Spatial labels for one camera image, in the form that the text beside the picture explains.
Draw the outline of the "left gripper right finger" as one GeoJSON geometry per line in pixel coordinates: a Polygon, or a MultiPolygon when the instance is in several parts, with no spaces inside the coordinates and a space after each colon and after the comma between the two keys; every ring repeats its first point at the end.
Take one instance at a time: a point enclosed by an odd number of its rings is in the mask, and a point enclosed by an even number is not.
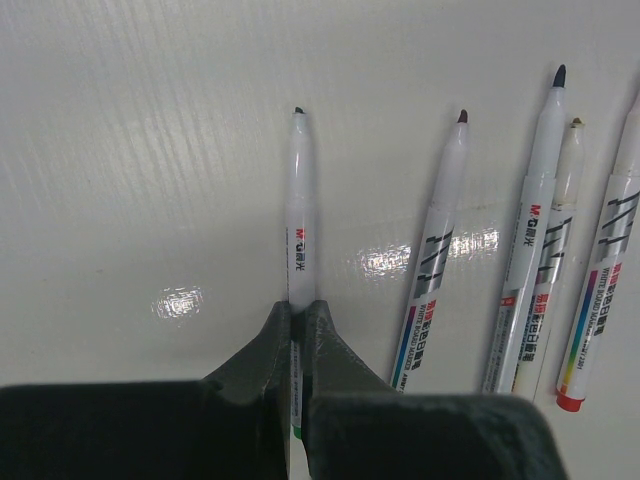
{"type": "Polygon", "coordinates": [[[314,479],[565,479],[528,401],[402,394],[338,334],[325,301],[306,312],[302,439],[314,479]]]}

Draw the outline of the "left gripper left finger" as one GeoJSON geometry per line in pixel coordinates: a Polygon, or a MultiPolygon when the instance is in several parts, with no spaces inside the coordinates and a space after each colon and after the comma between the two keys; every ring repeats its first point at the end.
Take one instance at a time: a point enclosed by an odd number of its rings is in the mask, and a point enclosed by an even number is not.
{"type": "Polygon", "coordinates": [[[290,325],[260,332],[203,378],[13,385],[1,391],[5,479],[285,479],[290,325]]]}

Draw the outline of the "green whiteboard marker pen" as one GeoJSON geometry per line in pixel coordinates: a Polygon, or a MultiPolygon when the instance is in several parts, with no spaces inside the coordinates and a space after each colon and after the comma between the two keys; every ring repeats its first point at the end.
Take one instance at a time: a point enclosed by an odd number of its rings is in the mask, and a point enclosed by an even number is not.
{"type": "Polygon", "coordinates": [[[316,300],[315,161],[311,128],[301,107],[292,114],[285,202],[287,298],[291,309],[291,426],[302,437],[303,362],[307,309],[316,300]]]}

